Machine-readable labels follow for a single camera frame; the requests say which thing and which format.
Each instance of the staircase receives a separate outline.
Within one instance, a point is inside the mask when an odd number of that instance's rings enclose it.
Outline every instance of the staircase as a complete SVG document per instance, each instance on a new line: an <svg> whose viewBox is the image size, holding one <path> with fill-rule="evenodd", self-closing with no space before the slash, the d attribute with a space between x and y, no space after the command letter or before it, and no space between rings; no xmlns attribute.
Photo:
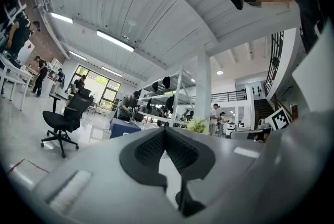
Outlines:
<svg viewBox="0 0 334 224"><path fill-rule="evenodd" d="M255 129L257 128L260 119L265 119L274 113L274 110L270 106L267 99L255 100L254 111L255 111Z"/></svg>

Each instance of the fluorescent ceiling light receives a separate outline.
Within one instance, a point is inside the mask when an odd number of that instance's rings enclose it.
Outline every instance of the fluorescent ceiling light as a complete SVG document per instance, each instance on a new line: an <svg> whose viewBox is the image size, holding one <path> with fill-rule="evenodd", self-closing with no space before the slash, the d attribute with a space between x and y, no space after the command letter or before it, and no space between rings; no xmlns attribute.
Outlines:
<svg viewBox="0 0 334 224"><path fill-rule="evenodd" d="M61 16L57 13L51 13L51 15L54 17L54 18L57 18L57 19L60 19L60 20L63 20L63 21L66 21L66 22L69 22L69 23L73 23L73 20L71 18L67 18L65 16Z"/></svg>
<svg viewBox="0 0 334 224"><path fill-rule="evenodd" d="M76 53L74 53L73 51L69 51L69 52L70 52L70 54L72 54L72 55L74 55L74 56L76 56L76 57L78 57L78 58L80 58L80 59L83 59L84 61L87 60L85 57L83 57L83 56L81 56L81 55L79 55L79 54L76 54Z"/></svg>
<svg viewBox="0 0 334 224"><path fill-rule="evenodd" d="M118 45L118 46L121 46L122 48L125 48L125 49L128 50L128 51L131 51L131 52L134 51L134 48L133 48L132 46L130 46L130 45L128 45L128 44L122 42L121 40L118 40L118 39L116 39L116 38L110 36L109 34L103 32L103 31L101 31L101 30L97 30L97 31L96 31L96 34L97 34L98 36L104 38L104 39L107 39L107 40L109 40L109 41L115 43L115 44Z"/></svg>
<svg viewBox="0 0 334 224"><path fill-rule="evenodd" d="M116 76L119 76L119 77L122 77L122 75L121 74L119 74L119 73L116 73L116 72L114 72L114 71L111 71L111 70L109 70L108 68L105 68L105 67L101 67L103 70L106 70L107 72L109 72L109 73L112 73L112 74L114 74L114 75L116 75Z"/></svg>

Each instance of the black railing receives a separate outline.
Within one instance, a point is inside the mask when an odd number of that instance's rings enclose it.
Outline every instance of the black railing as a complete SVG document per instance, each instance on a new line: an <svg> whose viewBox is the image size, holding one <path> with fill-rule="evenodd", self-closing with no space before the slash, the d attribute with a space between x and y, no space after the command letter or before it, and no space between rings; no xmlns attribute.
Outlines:
<svg viewBox="0 0 334 224"><path fill-rule="evenodd" d="M246 90L218 93L211 95L211 102L247 100Z"/></svg>
<svg viewBox="0 0 334 224"><path fill-rule="evenodd" d="M283 48L284 32L278 32L271 35L271 56L270 65L266 80L266 90L269 93L272 83L275 80L278 66L281 60L282 48Z"/></svg>

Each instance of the floor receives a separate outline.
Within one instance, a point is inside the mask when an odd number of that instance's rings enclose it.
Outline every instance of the floor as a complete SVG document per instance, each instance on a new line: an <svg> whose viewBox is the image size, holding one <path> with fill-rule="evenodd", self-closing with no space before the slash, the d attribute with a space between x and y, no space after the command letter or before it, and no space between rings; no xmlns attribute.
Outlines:
<svg viewBox="0 0 334 224"><path fill-rule="evenodd" d="M36 98L28 89L23 111L19 110L22 94L19 88L13 101L9 100L11 84L5 84L6 98L0 98L0 159L8 177L19 181L28 189L32 189L37 182L68 159L91 144L109 139L109 116L99 114L82 115L80 128L69 133L71 139L79 144L75 146L63 143L66 158L61 157L58 141L44 143L46 131L50 127L45 123L42 112L52 111L53 99L49 97ZM56 112L64 109L65 101L58 101ZM142 129L157 127L148 122L138 123Z"/></svg>

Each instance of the brick wall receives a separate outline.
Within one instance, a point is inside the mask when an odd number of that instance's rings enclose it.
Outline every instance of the brick wall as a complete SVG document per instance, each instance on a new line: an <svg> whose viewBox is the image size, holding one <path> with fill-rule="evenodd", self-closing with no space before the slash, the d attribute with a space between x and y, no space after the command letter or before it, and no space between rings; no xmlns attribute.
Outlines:
<svg viewBox="0 0 334 224"><path fill-rule="evenodd" d="M51 62L53 58L56 58L61 63L64 63L66 57L62 54L49 32L47 31L43 20L41 18L40 12L37 8L31 10L34 6L34 0L20 0L21 4L27 4L27 8L25 9L26 13L28 13L28 18L30 22L39 21L41 23L41 31L35 32L31 37L30 41L34 44L35 48L30 54L26 65L31 64L33 69L38 68L38 64L33 61L33 59L39 55L42 59Z"/></svg>

